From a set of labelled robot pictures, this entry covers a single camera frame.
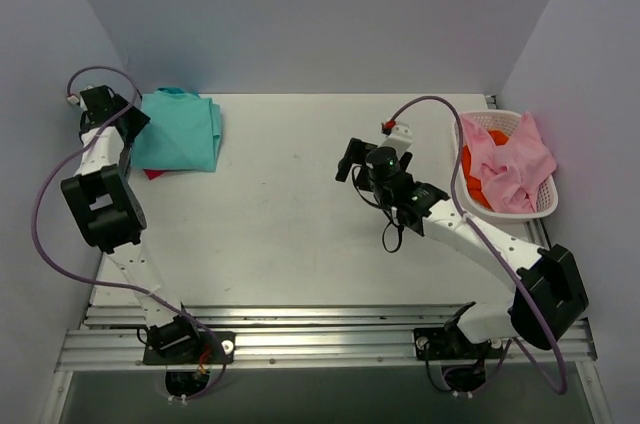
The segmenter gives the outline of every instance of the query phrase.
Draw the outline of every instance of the pink towel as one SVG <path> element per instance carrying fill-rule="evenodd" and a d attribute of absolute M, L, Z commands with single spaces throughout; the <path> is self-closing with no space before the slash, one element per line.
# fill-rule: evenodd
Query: pink towel
<path fill-rule="evenodd" d="M 480 179 L 482 193 L 495 212 L 536 212 L 538 188 L 557 164 L 542 143 L 528 112 L 504 146 L 496 146 L 480 124 L 461 116 L 464 140 L 471 153 L 471 176 Z"/>

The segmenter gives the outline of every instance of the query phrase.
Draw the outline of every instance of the folded teal towel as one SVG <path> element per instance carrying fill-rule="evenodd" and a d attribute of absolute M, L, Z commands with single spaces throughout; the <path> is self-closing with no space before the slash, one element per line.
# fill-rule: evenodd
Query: folded teal towel
<path fill-rule="evenodd" d="M 139 169 L 214 172 L 222 119 L 210 98 L 180 89 L 158 89 L 142 98 L 151 118 L 136 137 L 131 165 Z"/>

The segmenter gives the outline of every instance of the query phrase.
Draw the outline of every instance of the white tabletop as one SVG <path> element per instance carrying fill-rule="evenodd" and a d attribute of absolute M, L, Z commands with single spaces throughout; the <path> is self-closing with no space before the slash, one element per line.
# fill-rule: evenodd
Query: white tabletop
<path fill-rule="evenodd" d="M 397 254 L 385 217 L 350 182 L 334 180 L 351 137 L 379 143 L 380 122 L 406 94 L 212 95 L 223 139 L 215 173 L 178 172 L 130 183 L 145 211 L 143 236 L 165 281 L 187 306 L 352 306 L 494 302 L 509 294 L 446 246 L 405 232 Z M 460 111 L 482 95 L 445 95 Z M 409 171 L 448 191 L 452 117 L 437 102 L 401 119 L 413 130 Z M 523 224 L 503 227 L 527 238 Z M 395 235 L 389 234 L 394 242 Z M 103 262 L 99 278 L 124 282 Z M 137 305 L 97 288 L 95 306 Z"/>

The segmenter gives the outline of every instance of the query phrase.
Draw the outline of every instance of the white laundry basket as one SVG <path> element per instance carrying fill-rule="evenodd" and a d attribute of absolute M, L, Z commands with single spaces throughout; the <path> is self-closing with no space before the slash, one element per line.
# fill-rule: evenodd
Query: white laundry basket
<path fill-rule="evenodd" d="M 501 110 L 470 111 L 461 114 L 464 114 L 466 117 L 470 117 L 488 131 L 502 131 L 507 136 L 511 136 L 516 127 L 518 127 L 521 117 L 517 112 Z M 458 127 L 456 126 L 455 120 L 453 121 L 453 144 L 455 158 L 455 153 L 458 150 Z M 460 189 L 462 189 L 462 205 L 476 216 L 492 223 L 517 223 L 526 222 L 531 219 L 539 219 L 548 216 L 556 210 L 556 207 L 558 207 L 558 191 L 556 190 L 556 185 L 553 182 L 552 176 L 549 176 L 540 186 L 540 189 L 538 190 L 537 212 L 530 214 L 504 214 L 501 212 L 493 212 L 482 204 L 476 202 L 469 195 L 467 182 L 464 177 L 464 173 L 462 172 L 462 165 L 460 165 L 460 170 L 458 171 L 457 184 L 458 194 L 460 194 Z"/>

